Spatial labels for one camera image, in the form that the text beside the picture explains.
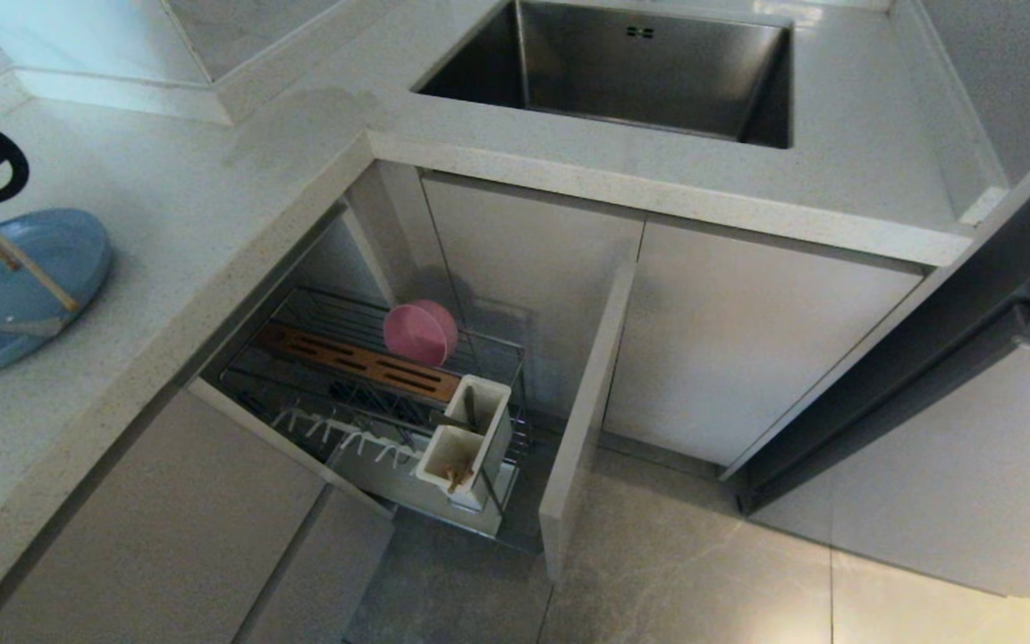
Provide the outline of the stainless steel sink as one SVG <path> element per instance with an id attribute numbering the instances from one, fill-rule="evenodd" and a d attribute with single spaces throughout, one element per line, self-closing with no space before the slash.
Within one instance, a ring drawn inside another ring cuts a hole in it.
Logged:
<path id="1" fill-rule="evenodd" d="M 732 18 L 508 0 L 414 90 L 788 149 L 792 30 Z"/>

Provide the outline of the white appliance front panel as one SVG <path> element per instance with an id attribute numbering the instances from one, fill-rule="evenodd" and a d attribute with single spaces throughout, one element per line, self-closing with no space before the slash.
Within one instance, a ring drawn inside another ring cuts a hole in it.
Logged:
<path id="1" fill-rule="evenodd" d="M 761 526 L 999 596 L 1030 598 L 1030 319 L 945 363 L 935 401 L 756 508 Z"/>

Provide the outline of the pink speckled bowl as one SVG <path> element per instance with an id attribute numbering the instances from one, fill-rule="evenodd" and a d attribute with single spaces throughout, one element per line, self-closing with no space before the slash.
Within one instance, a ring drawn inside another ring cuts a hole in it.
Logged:
<path id="1" fill-rule="evenodd" d="M 441 367 L 457 350 L 459 325 L 442 304 L 417 299 L 385 315 L 385 347 L 394 355 Z"/>

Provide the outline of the dark grey door frame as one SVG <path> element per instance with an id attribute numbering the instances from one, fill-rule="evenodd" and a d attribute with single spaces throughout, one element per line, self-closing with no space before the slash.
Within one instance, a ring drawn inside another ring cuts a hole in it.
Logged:
<path id="1" fill-rule="evenodd" d="M 1030 333 L 1030 197 L 984 245 L 739 469 L 744 516 L 960 387 Z"/>

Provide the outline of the white drip tray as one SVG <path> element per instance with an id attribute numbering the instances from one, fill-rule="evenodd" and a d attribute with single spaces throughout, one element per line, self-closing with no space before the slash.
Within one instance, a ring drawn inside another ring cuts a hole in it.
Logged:
<path id="1" fill-rule="evenodd" d="M 365 493 L 383 497 L 437 521 L 474 531 L 483 537 L 494 538 L 497 535 L 511 490 L 519 479 L 519 466 L 504 462 L 497 478 L 492 481 L 502 505 L 490 501 L 484 510 L 471 511 L 454 504 L 436 486 L 414 476 L 418 457 L 400 456 L 394 449 L 380 457 L 383 451 L 384 445 L 372 441 L 360 443 L 356 439 L 347 448 L 336 448 L 328 457 L 327 466 Z"/>

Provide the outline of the large beige drawer front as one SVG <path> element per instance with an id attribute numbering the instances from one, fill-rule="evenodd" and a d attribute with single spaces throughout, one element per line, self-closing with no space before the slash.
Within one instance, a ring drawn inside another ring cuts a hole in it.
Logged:
<path id="1" fill-rule="evenodd" d="M 0 606 L 0 644 L 224 644 L 324 482 L 177 393 Z"/>

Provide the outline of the beige pull-out cabinet front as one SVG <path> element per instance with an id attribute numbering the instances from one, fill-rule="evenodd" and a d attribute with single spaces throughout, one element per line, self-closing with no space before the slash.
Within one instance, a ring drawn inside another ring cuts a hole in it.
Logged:
<path id="1" fill-rule="evenodd" d="M 554 584 L 561 583 L 565 576 L 569 546 L 600 439 L 636 273 L 633 259 L 622 261 L 614 273 L 583 379 L 538 508 L 546 574 Z"/>

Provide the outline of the small beige drawer front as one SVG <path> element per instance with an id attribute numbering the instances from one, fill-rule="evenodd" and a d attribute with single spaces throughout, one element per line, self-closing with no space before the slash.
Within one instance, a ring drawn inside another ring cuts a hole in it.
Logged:
<path id="1" fill-rule="evenodd" d="M 341 644 L 393 531 L 392 519 L 327 487 L 232 644 Z"/>

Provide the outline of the white two-compartment cutlery holder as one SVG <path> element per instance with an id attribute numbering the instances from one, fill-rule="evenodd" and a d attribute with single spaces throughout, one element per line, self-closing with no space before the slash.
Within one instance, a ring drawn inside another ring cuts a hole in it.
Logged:
<path id="1" fill-rule="evenodd" d="M 481 423 L 479 433 L 465 427 L 462 396 L 466 385 L 475 389 L 476 408 Z M 459 388 L 447 403 L 445 411 L 430 413 L 435 432 L 414 470 L 414 476 L 445 493 L 445 466 L 469 465 L 474 470 L 474 476 L 454 495 L 445 494 L 462 508 L 483 510 L 491 500 L 494 492 L 492 481 L 497 478 L 499 469 L 502 468 L 504 455 L 511 443 L 510 398 L 511 388 L 508 385 L 473 375 L 462 377 Z"/>

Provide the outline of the wide beige cabinet door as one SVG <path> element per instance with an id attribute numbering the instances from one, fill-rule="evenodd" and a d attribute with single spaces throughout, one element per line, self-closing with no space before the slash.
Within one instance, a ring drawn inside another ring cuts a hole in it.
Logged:
<path id="1" fill-rule="evenodd" d="M 650 217 L 604 426 L 732 464 L 923 277 L 899 259 Z"/>

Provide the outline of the narrow beige cabinet door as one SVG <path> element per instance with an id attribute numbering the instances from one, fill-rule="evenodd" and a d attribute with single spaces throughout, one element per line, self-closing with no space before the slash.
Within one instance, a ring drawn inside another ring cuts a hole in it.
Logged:
<path id="1" fill-rule="evenodd" d="M 421 184 L 470 329 L 522 346 L 528 407 L 565 417 L 614 273 L 636 257 L 646 216 L 450 173 Z"/>

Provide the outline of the blue round plate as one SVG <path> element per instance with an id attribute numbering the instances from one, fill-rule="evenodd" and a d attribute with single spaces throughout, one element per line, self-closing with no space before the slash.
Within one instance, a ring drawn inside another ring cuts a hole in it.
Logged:
<path id="1" fill-rule="evenodd" d="M 22 268 L 11 272 L 0 261 L 0 325 L 60 318 L 66 326 L 97 297 L 112 265 L 106 229 L 81 209 L 50 208 L 0 223 L 0 233 L 37 262 L 80 306 L 66 310 L 49 290 Z M 0 370 L 30 355 L 50 338 L 0 333 Z"/>

